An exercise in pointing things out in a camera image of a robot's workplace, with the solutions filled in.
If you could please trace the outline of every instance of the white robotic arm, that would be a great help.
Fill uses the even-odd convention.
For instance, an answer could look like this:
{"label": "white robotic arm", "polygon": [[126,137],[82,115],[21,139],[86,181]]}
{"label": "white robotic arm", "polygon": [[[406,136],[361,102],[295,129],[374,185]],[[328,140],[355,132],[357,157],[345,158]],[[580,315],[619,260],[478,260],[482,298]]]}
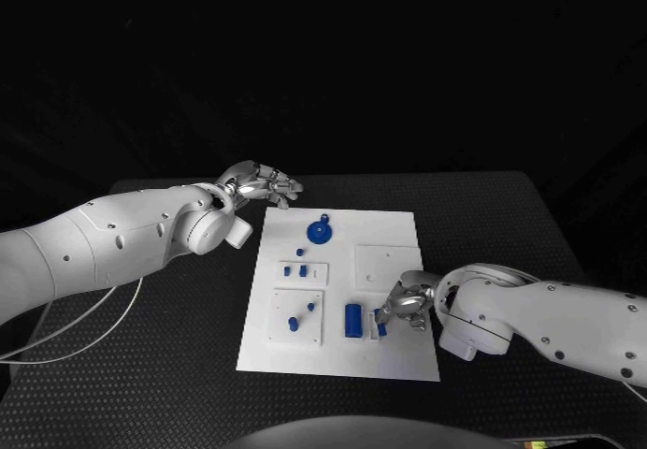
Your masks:
{"label": "white robotic arm", "polygon": [[223,240],[239,248],[252,232],[234,215],[244,199],[266,198],[286,209],[285,198],[301,190],[272,167],[244,161],[214,184],[103,196],[0,233],[0,324],[60,297],[135,281]]}
{"label": "white robotic arm", "polygon": [[465,360],[502,355],[515,333],[553,362],[647,386],[647,298],[475,264],[442,278],[407,271],[376,320],[399,314],[420,328],[430,307],[439,345]]}

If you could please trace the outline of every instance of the table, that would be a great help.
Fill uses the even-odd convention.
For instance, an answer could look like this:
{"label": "table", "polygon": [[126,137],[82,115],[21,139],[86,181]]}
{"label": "table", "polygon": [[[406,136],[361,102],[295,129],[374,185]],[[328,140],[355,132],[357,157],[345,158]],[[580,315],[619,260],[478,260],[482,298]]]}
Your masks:
{"label": "table", "polygon": [[[573,253],[518,172],[305,176],[298,206],[414,212],[426,271],[468,263],[585,282]],[[121,181],[112,193],[204,179]],[[514,337],[507,355],[472,362],[438,349],[442,382],[236,372],[265,203],[240,218],[240,250],[175,259],[144,279],[113,334],[67,361],[20,369],[0,405],[10,447],[214,447],[302,418],[368,414],[465,428],[498,438],[600,434],[647,443],[647,408],[623,386],[548,362]],[[27,359],[69,353],[105,331],[135,284]],[[57,300],[38,336],[92,306],[92,292]],[[439,324],[433,322],[435,339]]]}

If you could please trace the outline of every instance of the cable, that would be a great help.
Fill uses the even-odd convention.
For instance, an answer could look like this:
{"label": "cable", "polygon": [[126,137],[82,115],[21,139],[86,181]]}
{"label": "cable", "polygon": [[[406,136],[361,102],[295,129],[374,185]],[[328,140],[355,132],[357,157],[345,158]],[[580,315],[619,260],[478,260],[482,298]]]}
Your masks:
{"label": "cable", "polygon": [[[79,349],[77,351],[74,351],[73,353],[70,353],[70,354],[67,354],[67,355],[63,355],[61,357],[53,358],[51,360],[38,360],[38,361],[33,361],[33,362],[23,362],[23,361],[18,361],[18,360],[2,360],[1,358],[4,358],[4,357],[8,356],[8,355],[1,355],[1,356],[0,356],[0,364],[5,364],[5,365],[38,365],[38,364],[41,364],[41,363],[59,362],[60,360],[64,360],[66,358],[74,356],[76,354],[80,354],[84,350],[90,349],[90,348],[92,348],[92,347],[93,347],[93,346],[103,340],[103,338],[108,337],[108,334],[113,331],[115,327],[116,327],[118,324],[121,323],[121,320],[125,318],[125,315],[128,314],[128,311],[129,311],[132,305],[135,304],[135,299],[136,299],[136,295],[138,295],[138,289],[141,288],[141,281],[142,281],[142,279],[144,279],[144,278],[141,278],[141,279],[138,280],[138,285],[136,285],[136,289],[135,289],[135,294],[132,295],[131,303],[128,304],[128,307],[125,308],[123,313],[122,313],[121,316],[118,317],[116,322],[112,324],[110,328],[105,331],[103,335],[100,335],[100,337],[99,337],[90,344],[87,344],[87,346],[84,346],[83,348],[80,348],[80,349]],[[48,335],[48,337],[46,337],[43,340],[47,340],[47,339],[51,338],[51,337],[53,337],[53,334]],[[17,352],[24,351],[25,349],[27,349],[27,346],[25,346],[23,349],[17,350]]]}
{"label": "cable", "polygon": [[56,335],[60,335],[60,333],[64,332],[72,326],[74,326],[82,321],[82,319],[95,311],[96,307],[103,303],[103,301],[108,299],[108,297],[110,297],[110,294],[115,291],[115,289],[116,289],[116,287],[110,288],[110,291],[105,294],[103,298],[99,299],[99,301],[90,306],[87,311],[64,327],[60,327],[60,329],[57,329],[47,337],[44,337],[44,339],[34,341],[27,346],[23,346],[21,348],[15,349],[10,353],[0,355],[0,360],[4,360],[5,358],[10,358],[17,353],[27,351],[33,346],[37,346],[40,343],[44,343]]}
{"label": "cable", "polygon": [[644,396],[635,391],[635,389],[625,383],[622,382],[623,386],[629,389],[629,391],[636,395],[638,399],[647,403],[647,398],[644,398]]}

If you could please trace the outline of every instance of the black background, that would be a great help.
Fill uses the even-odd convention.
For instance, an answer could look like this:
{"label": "black background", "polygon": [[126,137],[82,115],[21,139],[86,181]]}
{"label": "black background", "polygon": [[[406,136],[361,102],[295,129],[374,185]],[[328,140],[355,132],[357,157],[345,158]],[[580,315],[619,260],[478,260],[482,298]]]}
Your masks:
{"label": "black background", "polygon": [[514,169],[590,279],[647,293],[638,7],[110,5],[1,20],[0,230],[116,180],[208,181],[243,159],[292,175]]}

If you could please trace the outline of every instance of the robotic hand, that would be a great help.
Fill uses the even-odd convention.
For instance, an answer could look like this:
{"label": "robotic hand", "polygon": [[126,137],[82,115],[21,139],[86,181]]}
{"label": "robotic hand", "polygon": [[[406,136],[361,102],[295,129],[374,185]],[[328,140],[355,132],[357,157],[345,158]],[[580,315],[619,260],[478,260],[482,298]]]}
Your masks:
{"label": "robotic hand", "polygon": [[223,240],[239,248],[252,228],[236,210],[253,198],[286,209],[301,191],[275,168],[244,161],[214,183],[102,196],[0,233],[0,324],[60,297],[135,281]]}
{"label": "robotic hand", "polygon": [[551,362],[647,386],[647,298],[474,264],[445,276],[404,272],[376,322],[397,315],[426,330],[430,307],[439,346],[462,359],[502,355],[515,333]]}

